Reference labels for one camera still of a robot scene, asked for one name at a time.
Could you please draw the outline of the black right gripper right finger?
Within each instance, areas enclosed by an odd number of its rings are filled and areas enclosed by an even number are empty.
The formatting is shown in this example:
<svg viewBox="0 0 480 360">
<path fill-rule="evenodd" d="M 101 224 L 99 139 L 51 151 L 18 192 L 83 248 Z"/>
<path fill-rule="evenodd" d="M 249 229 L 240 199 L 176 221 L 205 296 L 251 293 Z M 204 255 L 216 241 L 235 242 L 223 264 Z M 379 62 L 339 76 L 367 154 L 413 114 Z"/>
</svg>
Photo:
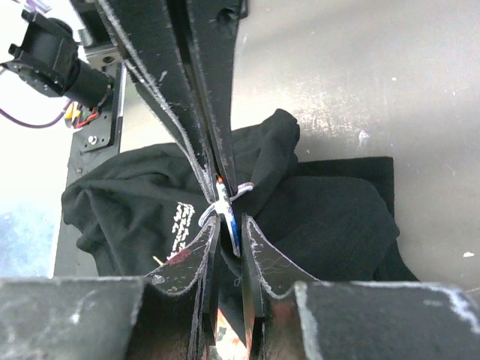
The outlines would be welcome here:
<svg viewBox="0 0 480 360">
<path fill-rule="evenodd" d="M 298 267 L 242 218 L 250 359 L 477 359 L 479 306 L 422 282 L 328 282 Z"/>
</svg>

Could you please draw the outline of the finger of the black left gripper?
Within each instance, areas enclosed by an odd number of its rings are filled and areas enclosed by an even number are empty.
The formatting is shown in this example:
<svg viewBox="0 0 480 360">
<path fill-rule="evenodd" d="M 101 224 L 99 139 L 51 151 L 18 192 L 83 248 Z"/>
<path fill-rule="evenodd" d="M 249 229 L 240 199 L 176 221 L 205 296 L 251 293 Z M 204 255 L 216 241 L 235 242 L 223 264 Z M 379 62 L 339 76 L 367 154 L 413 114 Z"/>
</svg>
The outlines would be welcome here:
<svg viewBox="0 0 480 360">
<path fill-rule="evenodd" d="M 237 186 L 231 130 L 233 62 L 241 1 L 187 1 L 196 83 L 214 152 L 218 175 Z"/>
<path fill-rule="evenodd" d="M 179 21 L 168 1 L 96 1 L 136 90 L 190 163 L 208 203 L 216 199 L 213 156 L 200 101 L 182 59 Z"/>
</svg>

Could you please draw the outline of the black floral t-shirt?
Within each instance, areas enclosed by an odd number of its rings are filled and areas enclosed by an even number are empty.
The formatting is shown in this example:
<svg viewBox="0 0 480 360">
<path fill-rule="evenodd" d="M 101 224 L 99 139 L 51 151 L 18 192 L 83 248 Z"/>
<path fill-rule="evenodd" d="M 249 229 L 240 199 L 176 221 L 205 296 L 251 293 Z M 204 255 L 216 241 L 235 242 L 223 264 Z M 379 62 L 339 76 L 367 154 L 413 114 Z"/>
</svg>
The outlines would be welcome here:
<svg viewBox="0 0 480 360">
<path fill-rule="evenodd" d="M 398 250 L 389 157 L 301 163 L 299 125 L 279 109 L 260 124 L 235 130 L 238 185 L 254 189 L 232 202 L 241 239 L 233 254 L 224 216 L 217 258 L 217 314 L 246 343 L 242 289 L 242 218 L 251 216 L 285 257 L 320 281 L 411 281 Z M 77 246 L 104 277 L 145 276 L 184 250 L 201 230 L 207 202 L 178 145 L 127 151 L 97 168 L 74 201 L 61 197 L 64 222 L 82 233 Z"/>
</svg>

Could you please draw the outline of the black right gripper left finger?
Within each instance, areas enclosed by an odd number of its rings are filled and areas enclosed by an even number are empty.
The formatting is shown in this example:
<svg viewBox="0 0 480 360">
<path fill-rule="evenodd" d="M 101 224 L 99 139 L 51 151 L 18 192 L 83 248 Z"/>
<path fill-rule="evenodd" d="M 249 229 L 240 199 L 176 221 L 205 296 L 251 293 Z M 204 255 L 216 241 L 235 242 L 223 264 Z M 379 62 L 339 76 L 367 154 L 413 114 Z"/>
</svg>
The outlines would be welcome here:
<svg viewBox="0 0 480 360">
<path fill-rule="evenodd" d="M 3 359 L 207 359 L 215 344 L 221 221 L 140 277 L 1 281 Z"/>
</svg>

